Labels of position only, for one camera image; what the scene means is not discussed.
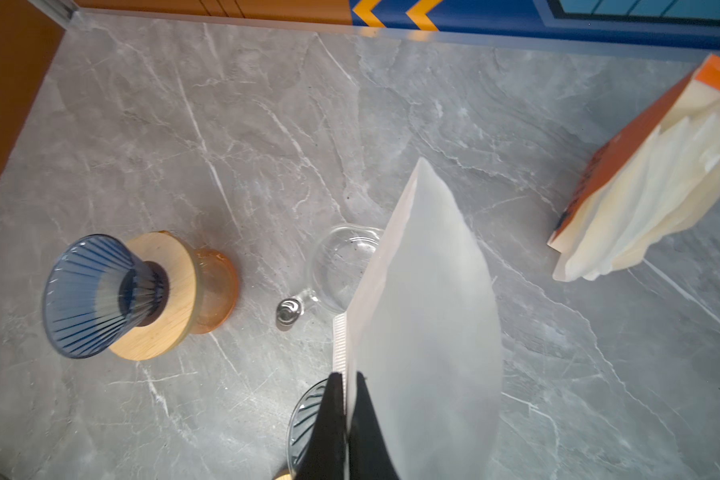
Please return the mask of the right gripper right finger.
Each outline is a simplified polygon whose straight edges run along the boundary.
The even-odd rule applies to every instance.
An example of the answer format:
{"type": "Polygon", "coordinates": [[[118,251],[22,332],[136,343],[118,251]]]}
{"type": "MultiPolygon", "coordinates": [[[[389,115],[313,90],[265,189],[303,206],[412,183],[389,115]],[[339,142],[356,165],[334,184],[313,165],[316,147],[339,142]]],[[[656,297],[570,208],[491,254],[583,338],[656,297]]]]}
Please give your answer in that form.
{"type": "Polygon", "coordinates": [[[398,480],[375,414],[365,377],[356,373],[355,407],[348,434],[351,480],[398,480]]]}

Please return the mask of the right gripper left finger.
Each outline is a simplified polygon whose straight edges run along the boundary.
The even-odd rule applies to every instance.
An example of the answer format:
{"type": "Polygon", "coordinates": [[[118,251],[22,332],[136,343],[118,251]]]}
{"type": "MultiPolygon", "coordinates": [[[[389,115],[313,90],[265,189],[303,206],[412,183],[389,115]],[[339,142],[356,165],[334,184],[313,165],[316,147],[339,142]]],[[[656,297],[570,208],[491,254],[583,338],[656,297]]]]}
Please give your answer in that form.
{"type": "Polygon", "coordinates": [[[301,479],[341,480],[345,475],[346,420],[343,378],[327,378],[310,443],[296,474],[301,479]]]}

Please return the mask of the grey glass dripper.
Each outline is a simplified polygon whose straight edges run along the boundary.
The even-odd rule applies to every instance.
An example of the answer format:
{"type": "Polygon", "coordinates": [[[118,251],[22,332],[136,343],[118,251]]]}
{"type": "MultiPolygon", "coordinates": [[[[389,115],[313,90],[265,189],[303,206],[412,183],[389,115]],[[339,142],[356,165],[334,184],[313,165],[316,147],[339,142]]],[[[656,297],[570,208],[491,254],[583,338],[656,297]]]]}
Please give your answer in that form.
{"type": "Polygon", "coordinates": [[[286,460],[292,479],[296,477],[309,447],[326,385],[327,379],[323,379],[310,387],[300,397],[291,414],[287,432],[286,460]]]}

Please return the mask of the white paper coffee filter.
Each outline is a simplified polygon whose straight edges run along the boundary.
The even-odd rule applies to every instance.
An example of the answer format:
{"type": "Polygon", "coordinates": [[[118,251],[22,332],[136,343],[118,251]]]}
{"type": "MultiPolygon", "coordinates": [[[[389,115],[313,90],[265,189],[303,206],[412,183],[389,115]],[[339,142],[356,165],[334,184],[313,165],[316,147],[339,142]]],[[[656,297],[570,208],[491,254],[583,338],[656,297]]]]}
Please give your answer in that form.
{"type": "Polygon", "coordinates": [[[446,183],[420,159],[345,317],[348,433],[365,377],[399,479],[485,479],[502,388],[492,278],[446,183]]]}

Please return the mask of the blue glass dripper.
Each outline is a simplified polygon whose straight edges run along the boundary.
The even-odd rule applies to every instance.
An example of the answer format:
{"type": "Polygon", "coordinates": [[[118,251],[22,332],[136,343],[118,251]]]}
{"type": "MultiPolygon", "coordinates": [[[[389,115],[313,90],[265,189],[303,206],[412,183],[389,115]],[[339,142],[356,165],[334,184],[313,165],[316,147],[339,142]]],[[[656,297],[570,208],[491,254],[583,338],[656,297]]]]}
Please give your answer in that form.
{"type": "Polygon", "coordinates": [[[54,264],[43,292],[43,327],[62,356],[98,355],[136,327],[154,322],[169,297],[165,270],[120,240],[87,235],[54,264]]]}

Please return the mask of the coffee filter bag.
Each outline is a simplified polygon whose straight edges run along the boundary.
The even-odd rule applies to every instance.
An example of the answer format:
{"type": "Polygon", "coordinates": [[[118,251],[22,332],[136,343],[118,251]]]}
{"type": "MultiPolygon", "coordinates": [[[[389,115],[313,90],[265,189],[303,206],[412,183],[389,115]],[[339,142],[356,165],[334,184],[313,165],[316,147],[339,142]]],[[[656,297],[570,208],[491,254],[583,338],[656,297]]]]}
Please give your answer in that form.
{"type": "Polygon", "coordinates": [[[591,158],[548,245],[557,281],[644,260],[720,199],[720,57],[709,55],[591,158]]]}

